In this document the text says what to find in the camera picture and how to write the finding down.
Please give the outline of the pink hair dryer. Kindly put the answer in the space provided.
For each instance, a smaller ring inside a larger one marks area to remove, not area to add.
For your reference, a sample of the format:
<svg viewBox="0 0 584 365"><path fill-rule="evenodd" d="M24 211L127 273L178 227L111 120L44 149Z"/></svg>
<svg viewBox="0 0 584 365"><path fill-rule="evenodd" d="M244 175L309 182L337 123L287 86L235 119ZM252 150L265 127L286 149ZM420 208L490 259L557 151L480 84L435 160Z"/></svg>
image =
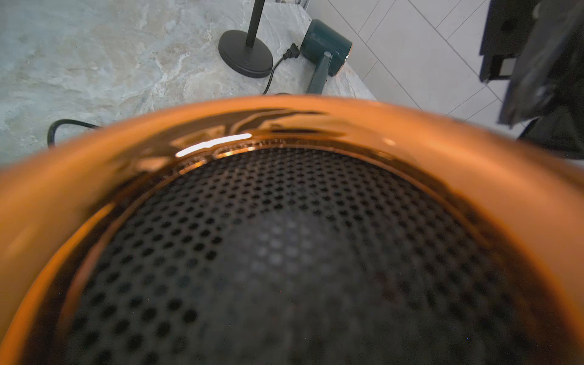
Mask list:
<svg viewBox="0 0 584 365"><path fill-rule="evenodd" d="M1 171L3 364L581 364L583 172L331 97L196 103Z"/></svg>

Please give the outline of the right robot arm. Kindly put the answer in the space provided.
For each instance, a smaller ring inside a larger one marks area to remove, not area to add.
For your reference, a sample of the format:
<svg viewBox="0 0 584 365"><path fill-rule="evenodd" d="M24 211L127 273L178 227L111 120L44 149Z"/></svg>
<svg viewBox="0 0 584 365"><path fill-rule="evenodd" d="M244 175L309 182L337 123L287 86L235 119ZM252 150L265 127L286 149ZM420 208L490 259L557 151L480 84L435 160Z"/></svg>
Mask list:
<svg viewBox="0 0 584 365"><path fill-rule="evenodd" d="M507 81L497 124L529 123L518 139L583 159L583 3L492 1L481 82Z"/></svg>

